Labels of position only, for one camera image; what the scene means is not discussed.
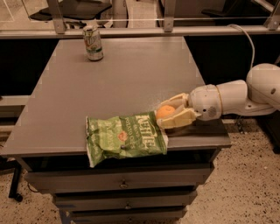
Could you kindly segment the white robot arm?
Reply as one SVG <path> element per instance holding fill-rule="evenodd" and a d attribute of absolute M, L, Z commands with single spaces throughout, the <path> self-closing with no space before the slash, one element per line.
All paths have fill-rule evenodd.
<path fill-rule="evenodd" d="M 191 93 L 175 95 L 162 104 L 174 107 L 172 113 L 157 119 L 157 125 L 164 130 L 228 114 L 269 115 L 280 110 L 280 67 L 259 64 L 250 69 L 245 80 L 196 87 Z"/>

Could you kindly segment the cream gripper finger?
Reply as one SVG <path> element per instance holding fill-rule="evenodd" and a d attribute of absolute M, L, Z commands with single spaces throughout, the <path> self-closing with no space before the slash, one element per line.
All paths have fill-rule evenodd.
<path fill-rule="evenodd" d="M 177 95 L 173 96 L 172 98 L 161 102 L 159 107 L 157 108 L 157 110 L 164 105 L 173 106 L 175 108 L 175 111 L 189 110 L 188 98 L 189 98 L 189 94 L 186 94 L 186 93 L 177 94 Z"/>
<path fill-rule="evenodd" d="M 164 118 L 158 119 L 158 126 L 164 130 L 184 127 L 190 125 L 199 116 L 200 113 L 195 112 L 192 108 L 185 111 L 175 111 Z"/>

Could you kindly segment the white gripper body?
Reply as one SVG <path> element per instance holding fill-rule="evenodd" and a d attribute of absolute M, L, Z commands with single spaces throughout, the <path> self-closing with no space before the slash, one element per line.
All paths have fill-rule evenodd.
<path fill-rule="evenodd" d="M 215 85 L 196 87 L 189 95 L 189 106 L 199 114 L 201 121 L 216 120 L 221 117 L 221 97 Z"/>

